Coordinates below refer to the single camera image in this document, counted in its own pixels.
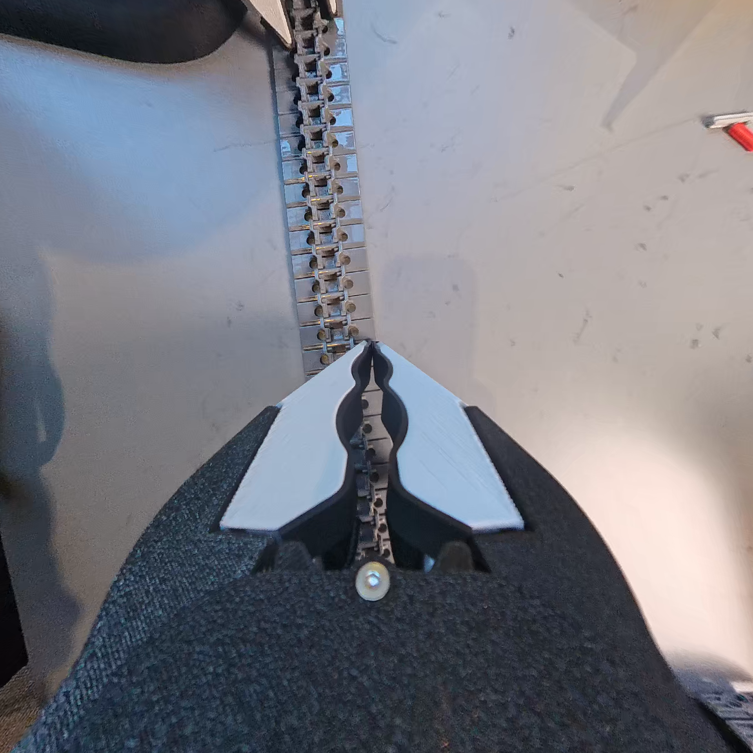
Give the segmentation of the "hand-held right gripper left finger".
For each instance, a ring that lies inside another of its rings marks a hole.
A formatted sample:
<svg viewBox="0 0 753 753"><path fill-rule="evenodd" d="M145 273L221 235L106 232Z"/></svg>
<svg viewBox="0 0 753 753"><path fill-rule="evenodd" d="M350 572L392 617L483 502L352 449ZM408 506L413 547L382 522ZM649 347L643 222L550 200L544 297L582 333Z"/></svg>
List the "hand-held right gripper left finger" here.
<svg viewBox="0 0 753 753"><path fill-rule="evenodd" d="M222 530L343 538L354 519L355 448L371 343L362 342L290 393L220 519Z"/></svg>

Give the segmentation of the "pile of small brick pins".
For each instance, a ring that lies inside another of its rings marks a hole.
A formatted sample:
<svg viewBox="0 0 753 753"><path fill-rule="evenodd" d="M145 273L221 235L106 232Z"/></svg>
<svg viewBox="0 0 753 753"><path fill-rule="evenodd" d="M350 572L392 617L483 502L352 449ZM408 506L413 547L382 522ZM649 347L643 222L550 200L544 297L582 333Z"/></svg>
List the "pile of small brick pins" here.
<svg viewBox="0 0 753 753"><path fill-rule="evenodd" d="M721 129L745 151L752 152L751 111L741 111L702 118L707 129Z"/></svg>

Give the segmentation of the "black quilted wrist rest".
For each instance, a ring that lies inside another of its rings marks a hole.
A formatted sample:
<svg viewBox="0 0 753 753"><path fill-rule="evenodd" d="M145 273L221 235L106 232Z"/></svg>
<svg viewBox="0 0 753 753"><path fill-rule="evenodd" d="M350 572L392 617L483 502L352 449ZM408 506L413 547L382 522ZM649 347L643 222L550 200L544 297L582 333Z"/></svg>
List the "black quilted wrist rest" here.
<svg viewBox="0 0 753 753"><path fill-rule="evenodd" d="M129 62L190 62L216 51L240 1L2 1L1 32Z"/></svg>

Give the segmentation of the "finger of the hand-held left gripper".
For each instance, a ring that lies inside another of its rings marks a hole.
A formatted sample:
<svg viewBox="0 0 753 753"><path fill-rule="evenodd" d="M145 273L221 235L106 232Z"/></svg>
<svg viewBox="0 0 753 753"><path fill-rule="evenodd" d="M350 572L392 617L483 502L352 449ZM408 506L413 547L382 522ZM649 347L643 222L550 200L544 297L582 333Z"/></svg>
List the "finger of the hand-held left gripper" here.
<svg viewBox="0 0 753 753"><path fill-rule="evenodd" d="M269 26L288 51L294 47L294 34L287 12L287 1L243 1Z"/></svg>

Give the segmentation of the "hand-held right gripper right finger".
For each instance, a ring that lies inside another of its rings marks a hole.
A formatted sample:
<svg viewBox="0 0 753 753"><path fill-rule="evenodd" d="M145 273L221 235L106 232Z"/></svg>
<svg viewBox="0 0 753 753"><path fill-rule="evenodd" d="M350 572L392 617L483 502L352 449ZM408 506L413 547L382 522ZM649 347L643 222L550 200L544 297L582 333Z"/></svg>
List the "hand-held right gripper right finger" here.
<svg viewBox="0 0 753 753"><path fill-rule="evenodd" d="M391 438L390 522L401 534L492 534L524 521L467 405L383 343L373 345L381 420Z"/></svg>

